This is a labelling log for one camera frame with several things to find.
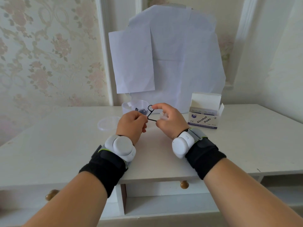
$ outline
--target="white cardboard box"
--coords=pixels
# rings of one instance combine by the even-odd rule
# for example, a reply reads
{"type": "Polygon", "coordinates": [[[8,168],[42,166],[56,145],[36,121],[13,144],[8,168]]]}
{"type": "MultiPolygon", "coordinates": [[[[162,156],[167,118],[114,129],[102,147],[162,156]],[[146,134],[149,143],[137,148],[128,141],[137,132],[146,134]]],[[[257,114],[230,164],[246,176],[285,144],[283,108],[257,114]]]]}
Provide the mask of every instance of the white cardboard box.
{"type": "Polygon", "coordinates": [[[194,92],[187,123],[217,129],[224,109],[223,104],[220,106],[220,101],[220,94],[194,92]]]}

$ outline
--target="white wrist device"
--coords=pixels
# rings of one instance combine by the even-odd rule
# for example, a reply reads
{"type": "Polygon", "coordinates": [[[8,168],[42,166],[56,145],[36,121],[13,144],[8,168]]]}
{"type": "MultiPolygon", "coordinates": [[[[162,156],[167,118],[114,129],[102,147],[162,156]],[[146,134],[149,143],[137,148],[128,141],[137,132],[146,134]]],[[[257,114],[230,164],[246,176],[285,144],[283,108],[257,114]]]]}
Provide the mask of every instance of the white wrist device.
{"type": "Polygon", "coordinates": [[[126,136],[112,135],[102,148],[113,152],[126,162],[131,162],[136,154],[136,148],[126,136]]]}
{"type": "Polygon", "coordinates": [[[197,141],[203,138],[207,138],[207,136],[200,129],[190,128],[172,141],[172,150],[181,159],[197,141]]]}

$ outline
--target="forearm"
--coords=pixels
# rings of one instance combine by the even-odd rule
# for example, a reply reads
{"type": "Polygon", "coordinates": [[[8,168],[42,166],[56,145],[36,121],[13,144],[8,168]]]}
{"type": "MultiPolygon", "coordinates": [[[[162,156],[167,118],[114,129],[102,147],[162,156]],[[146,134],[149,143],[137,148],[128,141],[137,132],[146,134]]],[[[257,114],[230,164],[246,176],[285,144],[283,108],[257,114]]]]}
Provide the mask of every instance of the forearm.
{"type": "Polygon", "coordinates": [[[204,182],[230,226],[303,226],[303,219],[228,159],[204,182]]]}
{"type": "Polygon", "coordinates": [[[89,172],[81,172],[24,227],[96,226],[107,200],[103,184],[89,172]]]}

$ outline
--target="desk surface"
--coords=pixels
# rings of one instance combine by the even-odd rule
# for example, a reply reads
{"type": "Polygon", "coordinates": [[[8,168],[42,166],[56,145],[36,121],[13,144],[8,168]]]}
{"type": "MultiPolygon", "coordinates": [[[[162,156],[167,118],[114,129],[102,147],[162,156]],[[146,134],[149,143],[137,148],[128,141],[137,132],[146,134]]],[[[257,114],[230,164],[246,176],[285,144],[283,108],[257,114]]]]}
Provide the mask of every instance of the desk surface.
{"type": "MultiPolygon", "coordinates": [[[[0,147],[0,187],[69,182],[115,133],[99,131],[97,122],[121,115],[121,107],[60,108],[0,147]]],[[[303,124],[264,107],[226,105],[218,129],[200,129],[247,173],[303,172],[303,124]]],[[[149,121],[120,183],[197,177],[185,159],[173,154],[171,143],[149,121]]]]}

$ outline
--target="black forceps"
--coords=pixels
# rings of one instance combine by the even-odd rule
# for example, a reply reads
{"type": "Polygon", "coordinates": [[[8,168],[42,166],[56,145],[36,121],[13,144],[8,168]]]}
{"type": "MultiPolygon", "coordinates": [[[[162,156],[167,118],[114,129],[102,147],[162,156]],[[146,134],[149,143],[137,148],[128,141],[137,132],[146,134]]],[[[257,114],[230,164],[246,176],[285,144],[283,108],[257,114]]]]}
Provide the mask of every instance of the black forceps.
{"type": "Polygon", "coordinates": [[[151,121],[157,122],[157,120],[154,120],[154,119],[150,119],[150,118],[149,118],[149,116],[151,115],[151,113],[154,111],[154,110],[150,110],[150,109],[149,109],[150,106],[152,106],[152,105],[149,105],[148,108],[147,108],[147,109],[150,111],[150,114],[147,116],[147,119],[148,119],[148,120],[151,120],[151,121]]]}

